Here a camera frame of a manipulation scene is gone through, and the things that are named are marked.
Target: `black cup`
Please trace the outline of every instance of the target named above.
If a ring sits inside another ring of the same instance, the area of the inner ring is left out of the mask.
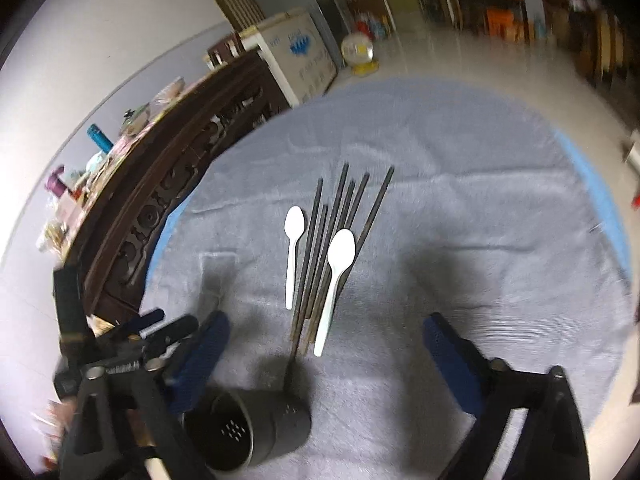
[[[184,429],[213,471],[233,472],[302,446],[311,415],[290,394],[229,390],[185,414]]]

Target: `spoon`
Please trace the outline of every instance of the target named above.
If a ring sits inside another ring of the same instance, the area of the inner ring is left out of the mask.
[[[316,335],[316,343],[314,344],[314,355],[316,357],[322,355],[324,342],[329,333],[329,325],[331,324],[331,318],[334,314],[335,293],[338,288],[338,280],[340,280],[341,274],[351,266],[355,255],[356,240],[353,237],[353,233],[348,229],[339,230],[335,234],[334,239],[331,240],[331,245],[329,245],[329,251],[327,253],[327,261],[331,267],[331,282],[329,282],[329,289],[327,290],[326,299],[324,300],[322,316],[320,318],[320,324],[318,325],[318,334]]]
[[[289,237],[289,257],[287,258],[287,281],[285,283],[285,302],[287,310],[293,308],[293,289],[296,284],[296,246],[305,232],[305,216],[302,209],[295,205],[284,220],[284,232]]]

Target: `blue gripper pad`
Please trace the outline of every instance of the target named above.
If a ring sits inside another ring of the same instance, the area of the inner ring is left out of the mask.
[[[422,340],[460,408],[481,415],[490,370],[476,346],[462,339],[440,313],[424,320]]]
[[[197,332],[178,346],[163,375],[170,390],[169,413],[180,415],[196,406],[230,333],[228,317],[218,310],[209,314]]]

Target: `tile floor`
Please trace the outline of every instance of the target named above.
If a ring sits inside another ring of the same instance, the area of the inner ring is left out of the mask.
[[[546,46],[525,47],[415,23],[412,30],[375,44],[380,69],[367,76],[436,76],[456,79],[524,101],[567,134],[609,185],[632,248],[634,294],[640,276],[640,212],[630,208],[636,174],[622,163],[628,130],[574,71],[571,57]],[[360,81],[344,69],[332,89]],[[640,404],[629,406],[636,386],[640,337],[633,330],[609,400],[590,428],[591,478],[612,479],[640,439]]]

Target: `blue logo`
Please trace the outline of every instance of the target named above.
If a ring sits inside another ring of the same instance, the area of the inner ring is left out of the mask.
[[[296,56],[306,56],[310,45],[311,37],[308,34],[298,33],[291,38],[289,49],[291,50],[291,53]]]

